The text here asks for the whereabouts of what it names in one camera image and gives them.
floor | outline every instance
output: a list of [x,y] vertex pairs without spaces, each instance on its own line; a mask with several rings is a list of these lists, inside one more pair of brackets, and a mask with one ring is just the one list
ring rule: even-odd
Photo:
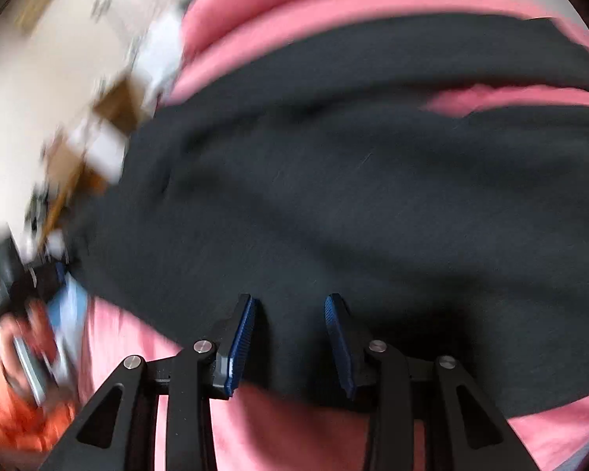
[[15,235],[44,140],[85,107],[101,77],[125,62],[128,45],[107,20],[90,19],[93,0],[55,0],[31,37],[0,18],[0,220]]

orange fabric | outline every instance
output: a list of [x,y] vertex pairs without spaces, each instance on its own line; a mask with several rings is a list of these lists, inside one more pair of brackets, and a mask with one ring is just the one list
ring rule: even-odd
[[28,404],[11,388],[0,362],[0,450],[47,452],[75,413],[74,404],[60,404],[50,414]]

black cloth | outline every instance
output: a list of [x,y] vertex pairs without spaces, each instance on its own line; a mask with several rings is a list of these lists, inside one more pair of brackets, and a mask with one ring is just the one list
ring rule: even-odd
[[262,302],[245,378],[346,405],[339,292],[376,338],[463,361],[507,416],[589,394],[589,108],[456,119],[406,102],[474,83],[589,90],[549,20],[435,14],[272,52],[160,111],[68,231],[91,293],[182,345]]

hand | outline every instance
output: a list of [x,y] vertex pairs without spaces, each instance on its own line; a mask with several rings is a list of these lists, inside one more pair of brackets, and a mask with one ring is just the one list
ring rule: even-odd
[[29,321],[16,320],[12,315],[0,319],[0,358],[7,378],[15,382],[23,393],[31,394],[31,387],[17,357],[13,339],[22,337],[33,354],[45,354],[51,363],[57,358],[57,344],[46,308],[40,301],[29,305]]

black object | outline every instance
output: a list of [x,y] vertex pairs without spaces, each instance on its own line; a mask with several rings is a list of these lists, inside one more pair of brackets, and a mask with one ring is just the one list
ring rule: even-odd
[[166,468],[215,471],[210,398],[229,399],[242,376],[256,301],[239,297],[232,316],[173,358],[130,356],[94,394],[40,471],[152,471],[157,400],[168,395]]
[[36,184],[26,209],[24,223],[28,225],[34,240],[44,226],[50,206],[50,186],[48,183]]
[[[0,239],[0,319],[8,313],[27,319],[31,301],[48,303],[64,285],[65,267],[64,262],[44,256],[24,265],[13,236]],[[43,405],[55,386],[48,364],[33,354],[22,338],[14,338],[14,347],[35,401]]]
[[375,340],[338,294],[325,301],[325,324],[347,396],[375,405],[365,470],[412,471],[418,419],[425,428],[426,471],[538,471],[459,361],[409,358]]
[[256,292],[247,379],[304,401],[353,406],[314,302],[333,291],[406,355],[460,360],[507,418],[589,395],[589,108],[404,99],[474,83],[589,89],[589,53],[549,20],[465,14],[271,52],[132,135],[68,229],[72,272],[186,347]]

